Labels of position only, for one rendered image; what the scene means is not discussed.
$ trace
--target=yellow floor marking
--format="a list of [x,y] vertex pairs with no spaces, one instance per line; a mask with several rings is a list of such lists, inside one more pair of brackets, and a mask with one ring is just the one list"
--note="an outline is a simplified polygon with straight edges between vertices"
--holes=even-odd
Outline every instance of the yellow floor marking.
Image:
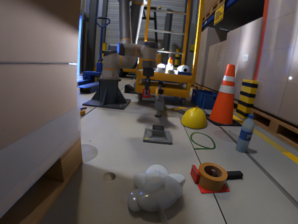
[[236,117],[235,115],[233,115],[233,119],[241,124],[243,124],[243,120],[241,120],[240,118]]
[[267,136],[265,136],[261,132],[257,131],[256,129],[254,129],[253,132],[256,133],[258,136],[260,136],[262,139],[264,139],[266,142],[268,142],[270,145],[272,145],[273,147],[275,147],[277,150],[279,150],[280,152],[282,152],[285,156],[287,156],[288,158],[290,158],[291,160],[293,160],[295,163],[298,164],[298,157],[297,156],[293,155],[287,149],[283,148],[278,143],[276,143],[275,141],[271,140],[270,138],[268,138]]

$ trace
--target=water bottle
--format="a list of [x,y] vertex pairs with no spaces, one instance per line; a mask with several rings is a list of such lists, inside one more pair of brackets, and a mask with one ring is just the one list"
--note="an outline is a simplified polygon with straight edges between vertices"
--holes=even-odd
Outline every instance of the water bottle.
[[253,115],[248,115],[248,119],[243,122],[236,150],[246,153],[254,129]]

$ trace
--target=blue crate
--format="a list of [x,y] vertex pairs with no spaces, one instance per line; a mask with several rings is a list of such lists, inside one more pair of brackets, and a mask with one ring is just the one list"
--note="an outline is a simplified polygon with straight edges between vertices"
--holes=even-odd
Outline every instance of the blue crate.
[[212,109],[217,97],[216,92],[193,89],[192,102],[202,109]]

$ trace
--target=traffic cone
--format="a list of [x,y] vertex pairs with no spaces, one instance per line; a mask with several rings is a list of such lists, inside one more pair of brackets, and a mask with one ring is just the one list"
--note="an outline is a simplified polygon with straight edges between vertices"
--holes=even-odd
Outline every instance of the traffic cone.
[[214,103],[210,120],[223,125],[233,124],[235,65],[228,65]]

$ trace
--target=green cable loop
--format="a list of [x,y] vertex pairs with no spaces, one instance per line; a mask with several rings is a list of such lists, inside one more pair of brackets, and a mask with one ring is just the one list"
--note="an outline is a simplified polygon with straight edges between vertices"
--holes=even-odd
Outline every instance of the green cable loop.
[[194,135],[194,134],[201,134],[201,135],[205,135],[205,134],[200,133],[200,132],[193,132],[193,133],[191,134],[191,136],[190,136],[191,141],[192,141],[193,143],[195,143],[196,145],[202,147],[202,148],[196,148],[196,149],[215,149],[215,148],[216,148],[215,142],[213,141],[213,139],[212,139],[210,136],[205,135],[205,136],[207,136],[209,139],[211,139],[211,141],[212,141],[212,143],[213,143],[213,148],[209,148],[209,147],[206,147],[206,146],[202,146],[202,145],[196,143],[196,142],[193,140],[193,135]]

